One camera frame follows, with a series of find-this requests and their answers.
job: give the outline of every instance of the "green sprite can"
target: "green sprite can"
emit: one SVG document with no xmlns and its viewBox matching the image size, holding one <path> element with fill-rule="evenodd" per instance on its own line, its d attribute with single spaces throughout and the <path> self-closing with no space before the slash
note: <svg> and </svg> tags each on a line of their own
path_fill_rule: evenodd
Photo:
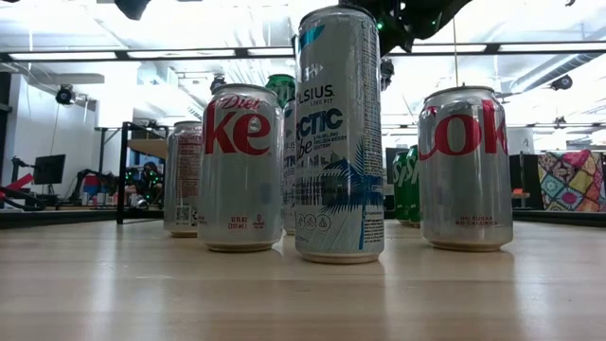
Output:
<svg viewBox="0 0 606 341">
<path fill-rule="evenodd" d="M 404 192 L 406 193 L 406 213 L 408 215 L 408 222 L 414 227 L 419 227 L 419 148 L 416 145 L 410 148 L 408 155 L 406 156 L 405 174 Z"/>
<path fill-rule="evenodd" d="M 275 74 L 269 77 L 265 87 L 277 94 L 280 108 L 284 108 L 289 100 L 294 99 L 294 77 L 284 74 Z"/>
<path fill-rule="evenodd" d="M 408 223 L 408 211 L 406 209 L 406 152 L 397 152 L 394 158 L 394 201 L 396 206 L 396 219 L 400 224 Z"/>
</svg>

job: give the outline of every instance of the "nutrition label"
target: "nutrition label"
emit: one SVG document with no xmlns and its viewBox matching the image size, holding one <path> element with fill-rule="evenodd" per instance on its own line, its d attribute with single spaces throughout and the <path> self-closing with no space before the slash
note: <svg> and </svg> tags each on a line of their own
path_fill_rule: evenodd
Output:
<svg viewBox="0 0 606 341">
<path fill-rule="evenodd" d="M 365 173 L 371 176 L 383 176 L 383 151 L 381 149 L 381 102 L 377 83 L 377 36 L 373 29 L 363 34 L 362 55 L 364 75 L 365 107 Z"/>
<path fill-rule="evenodd" d="M 382 242 L 384 237 L 383 213 L 367 213 L 364 222 L 364 241 Z"/>
<path fill-rule="evenodd" d="M 177 146 L 177 198 L 198 196 L 198 174 L 202 139 L 199 135 L 181 135 Z"/>
</svg>

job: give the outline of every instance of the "desk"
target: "desk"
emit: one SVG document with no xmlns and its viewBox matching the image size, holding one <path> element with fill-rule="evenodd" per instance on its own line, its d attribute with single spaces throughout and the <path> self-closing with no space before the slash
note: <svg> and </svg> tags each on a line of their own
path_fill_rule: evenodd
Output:
<svg viewBox="0 0 606 341">
<path fill-rule="evenodd" d="M 473 254 L 388 223 L 379 262 L 338 266 L 301 260 L 292 237 L 211 253 L 161 222 L 0 230 L 0 339 L 606 339 L 606 231 L 515 233 Z"/>
</svg>

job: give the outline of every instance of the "security camera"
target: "security camera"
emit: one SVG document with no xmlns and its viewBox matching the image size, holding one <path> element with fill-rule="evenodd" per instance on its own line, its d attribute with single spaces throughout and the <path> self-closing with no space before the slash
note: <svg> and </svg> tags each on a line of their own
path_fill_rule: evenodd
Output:
<svg viewBox="0 0 606 341">
<path fill-rule="evenodd" d="M 227 82 L 225 81 L 224 75 L 215 75 L 215 79 L 210 83 L 210 91 L 213 91 L 217 86 L 225 84 L 227 84 Z"/>
<path fill-rule="evenodd" d="M 74 94 L 73 88 L 72 85 L 62 85 L 61 90 L 57 92 L 57 96 L 55 97 L 57 103 L 62 105 L 74 104 L 76 94 Z"/>
<path fill-rule="evenodd" d="M 560 78 L 556 79 L 555 81 L 553 81 L 551 83 L 550 87 L 551 87 L 551 89 L 553 89 L 555 91 L 568 90 L 572 87 L 572 79 L 568 75 L 560 77 Z"/>
</svg>

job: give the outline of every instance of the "fluorescent light fixture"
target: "fluorescent light fixture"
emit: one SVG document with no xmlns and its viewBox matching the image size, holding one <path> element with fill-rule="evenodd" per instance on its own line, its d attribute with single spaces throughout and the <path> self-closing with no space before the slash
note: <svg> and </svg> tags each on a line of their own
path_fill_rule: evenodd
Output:
<svg viewBox="0 0 606 341">
<path fill-rule="evenodd" d="M 486 49 L 484 44 L 471 44 L 471 45 L 457 45 L 456 52 L 482 52 Z M 395 47 L 390 53 L 406 53 L 400 47 Z M 413 52 L 415 53 L 455 53 L 455 45 L 413 45 Z"/>
<path fill-rule="evenodd" d="M 115 59 L 114 52 L 53 52 L 53 53 L 10 53 L 15 61 L 88 61 Z"/>
<path fill-rule="evenodd" d="M 566 43 L 566 44 L 507 44 L 501 45 L 499 51 L 505 52 L 528 52 L 528 51 L 575 51 L 575 50 L 602 50 L 606 49 L 606 43 Z"/>
<path fill-rule="evenodd" d="M 250 56 L 284 56 L 292 57 L 293 50 L 291 48 L 278 47 L 278 48 L 248 48 L 248 54 Z"/>
<path fill-rule="evenodd" d="M 127 52 L 133 59 L 172 59 L 172 58 L 195 58 L 195 57 L 235 57 L 233 49 L 200 49 L 200 50 L 177 50 L 177 51 L 134 51 Z"/>
</svg>

